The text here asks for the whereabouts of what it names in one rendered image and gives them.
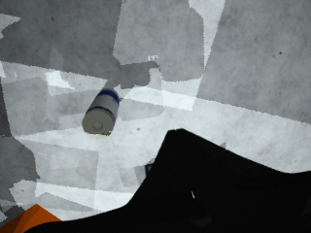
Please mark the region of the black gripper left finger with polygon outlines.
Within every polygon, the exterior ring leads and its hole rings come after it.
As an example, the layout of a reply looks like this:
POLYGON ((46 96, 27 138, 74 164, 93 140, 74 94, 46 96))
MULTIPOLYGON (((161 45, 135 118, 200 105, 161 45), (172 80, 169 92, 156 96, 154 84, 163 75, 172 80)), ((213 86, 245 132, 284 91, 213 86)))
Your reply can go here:
POLYGON ((168 129, 151 170, 123 207, 23 233, 210 233, 210 215, 191 194, 186 163, 179 133, 168 129))

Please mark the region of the white and blue battery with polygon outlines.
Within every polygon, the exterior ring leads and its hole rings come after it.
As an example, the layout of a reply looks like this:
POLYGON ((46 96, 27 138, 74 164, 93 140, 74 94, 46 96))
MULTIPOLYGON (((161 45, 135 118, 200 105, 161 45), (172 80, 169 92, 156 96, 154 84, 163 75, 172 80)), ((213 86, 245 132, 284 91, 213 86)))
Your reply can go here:
POLYGON ((97 140, 112 135, 119 104, 120 98, 116 90, 102 89, 88 106, 86 115, 83 117, 82 126, 86 134, 97 140))

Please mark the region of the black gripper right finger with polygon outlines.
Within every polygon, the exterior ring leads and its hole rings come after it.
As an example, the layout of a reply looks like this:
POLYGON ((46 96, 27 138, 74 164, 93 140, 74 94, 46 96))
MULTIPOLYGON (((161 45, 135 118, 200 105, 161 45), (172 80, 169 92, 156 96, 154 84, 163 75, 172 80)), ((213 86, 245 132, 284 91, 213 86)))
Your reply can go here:
POLYGON ((311 225, 311 171, 280 172, 178 128, 191 193, 210 233, 304 233, 311 225))

